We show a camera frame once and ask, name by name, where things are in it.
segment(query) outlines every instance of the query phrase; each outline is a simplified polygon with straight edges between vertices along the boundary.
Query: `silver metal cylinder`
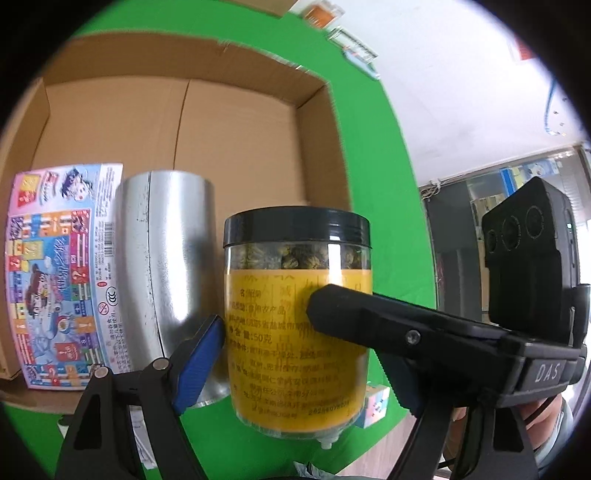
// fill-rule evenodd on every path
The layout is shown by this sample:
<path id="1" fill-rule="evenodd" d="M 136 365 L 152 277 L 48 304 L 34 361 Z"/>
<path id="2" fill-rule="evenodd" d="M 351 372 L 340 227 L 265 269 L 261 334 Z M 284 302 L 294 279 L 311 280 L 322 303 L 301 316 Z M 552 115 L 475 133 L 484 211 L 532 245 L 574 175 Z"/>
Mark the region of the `silver metal cylinder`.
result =
<path id="1" fill-rule="evenodd" d="M 213 186 L 182 171 L 149 171 L 115 195 L 115 265 L 133 369 L 169 357 L 218 313 Z M 225 352 L 197 400 L 229 394 Z"/>

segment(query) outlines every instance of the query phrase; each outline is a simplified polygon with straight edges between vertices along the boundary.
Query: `bolt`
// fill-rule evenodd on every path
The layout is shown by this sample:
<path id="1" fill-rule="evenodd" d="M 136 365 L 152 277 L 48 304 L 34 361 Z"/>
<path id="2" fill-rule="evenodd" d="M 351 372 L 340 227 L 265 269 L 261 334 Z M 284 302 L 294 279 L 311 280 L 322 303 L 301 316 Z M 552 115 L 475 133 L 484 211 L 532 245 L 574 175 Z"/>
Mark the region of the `bolt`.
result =
<path id="1" fill-rule="evenodd" d="M 416 330 L 409 330 L 404 339 L 410 346 L 413 346 L 421 341 L 421 334 Z"/>
<path id="2" fill-rule="evenodd" d="M 95 377 L 96 378 L 105 378 L 109 374 L 109 369 L 107 367 L 99 367 L 95 370 Z"/>
<path id="3" fill-rule="evenodd" d="M 154 362 L 152 362 L 152 367 L 154 367 L 156 370 L 166 370 L 168 368 L 168 364 L 168 358 L 157 358 L 154 360 Z"/>

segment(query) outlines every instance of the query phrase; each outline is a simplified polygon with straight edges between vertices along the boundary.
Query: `plastic jar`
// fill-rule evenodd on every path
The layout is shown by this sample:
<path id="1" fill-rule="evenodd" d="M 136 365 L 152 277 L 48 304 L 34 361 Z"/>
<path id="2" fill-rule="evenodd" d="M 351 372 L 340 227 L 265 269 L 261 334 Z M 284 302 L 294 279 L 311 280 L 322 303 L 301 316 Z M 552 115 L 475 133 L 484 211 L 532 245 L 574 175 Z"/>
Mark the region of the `plastic jar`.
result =
<path id="1" fill-rule="evenodd" d="M 226 220 L 225 325 L 232 402 L 269 436 L 330 448 L 365 399 L 368 350 L 312 329 L 314 290 L 372 292 L 369 222 L 319 207 L 269 207 Z"/>

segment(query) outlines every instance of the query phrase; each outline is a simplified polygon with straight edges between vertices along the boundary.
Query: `person's hand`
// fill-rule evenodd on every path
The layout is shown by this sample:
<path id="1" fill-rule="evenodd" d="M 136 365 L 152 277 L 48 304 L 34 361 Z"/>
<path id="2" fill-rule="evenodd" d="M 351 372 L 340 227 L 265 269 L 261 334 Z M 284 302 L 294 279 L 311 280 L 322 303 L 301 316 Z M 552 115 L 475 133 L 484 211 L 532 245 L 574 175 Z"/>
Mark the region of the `person's hand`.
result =
<path id="1" fill-rule="evenodd" d="M 519 409 L 523 419 L 529 417 L 536 409 L 542 405 L 544 400 L 539 400 L 531 403 L 520 405 Z M 560 414 L 562 408 L 562 396 L 556 395 L 556 398 L 550 405 L 529 425 L 526 426 L 527 434 L 530 437 L 531 446 L 534 450 L 540 447 L 552 435 L 556 419 Z M 466 407 L 456 408 L 452 416 L 452 424 L 449 428 L 447 442 L 444 447 L 444 454 L 446 458 L 455 458 L 460 449 L 462 441 L 462 433 L 466 425 Z"/>

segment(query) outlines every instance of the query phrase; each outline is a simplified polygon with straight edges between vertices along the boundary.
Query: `green backdrop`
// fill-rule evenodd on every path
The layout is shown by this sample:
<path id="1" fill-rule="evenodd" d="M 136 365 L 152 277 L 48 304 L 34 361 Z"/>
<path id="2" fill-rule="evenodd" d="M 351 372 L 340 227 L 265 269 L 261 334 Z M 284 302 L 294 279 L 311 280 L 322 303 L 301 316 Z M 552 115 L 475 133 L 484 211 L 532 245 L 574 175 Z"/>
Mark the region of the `green backdrop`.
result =
<path id="1" fill-rule="evenodd" d="M 382 85 L 346 62 L 325 33 L 288 14 L 274 18 L 216 0 L 125 0 L 79 34 L 114 30 L 199 35 L 272 52 L 330 82 L 342 135 L 353 208 L 371 222 L 375 291 L 435 305 L 433 262 L 421 202 L 395 116 Z M 375 355 L 369 379 L 387 383 Z M 61 445 L 57 415 L 8 409 L 15 427 L 49 472 Z M 293 474 L 292 462 L 337 472 L 387 434 L 405 415 L 393 398 L 384 420 L 345 431 L 331 450 L 316 441 L 265 437 L 242 425 L 230 399 L 188 411 L 182 422 L 210 479 Z M 149 478 L 159 478 L 150 471 Z"/>

